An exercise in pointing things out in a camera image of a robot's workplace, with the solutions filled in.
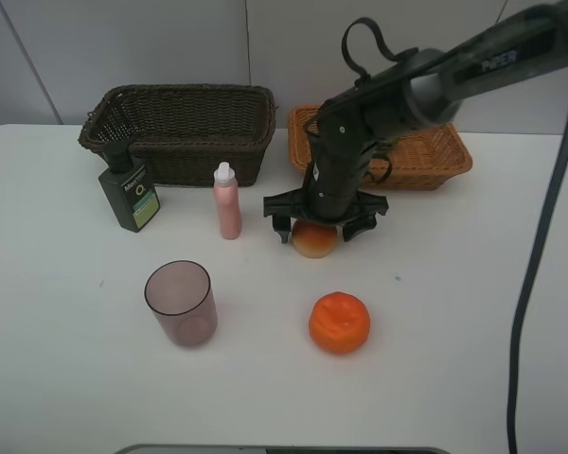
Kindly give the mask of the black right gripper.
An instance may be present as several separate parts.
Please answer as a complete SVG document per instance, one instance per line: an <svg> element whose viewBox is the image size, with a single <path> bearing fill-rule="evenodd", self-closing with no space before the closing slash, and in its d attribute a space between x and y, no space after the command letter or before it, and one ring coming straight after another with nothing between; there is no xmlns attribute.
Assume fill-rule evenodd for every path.
<svg viewBox="0 0 568 454"><path fill-rule="evenodd" d="M273 230L287 244L291 218L342 225L344 242L373 230L374 215L385 215L388 201L359 190L374 152L375 141L357 122L321 120L318 132L307 132L311 163L298 189L266 197L263 215L272 217Z"/></svg>

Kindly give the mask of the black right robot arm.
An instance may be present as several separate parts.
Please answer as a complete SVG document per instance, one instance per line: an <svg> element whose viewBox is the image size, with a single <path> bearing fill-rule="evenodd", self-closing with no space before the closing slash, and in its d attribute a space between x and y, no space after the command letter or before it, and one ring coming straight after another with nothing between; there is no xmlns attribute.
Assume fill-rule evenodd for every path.
<svg viewBox="0 0 568 454"><path fill-rule="evenodd" d="M327 100L305 124L311 161L298 189L267 197L263 213L287 239L296 219L340 227L345 239L372 230L387 199L360 186L377 146L453 120L461 103L568 67L568 1L525 9L441 52L411 48L370 75L355 62L353 87ZM545 198L551 212L568 165L568 118Z"/></svg>

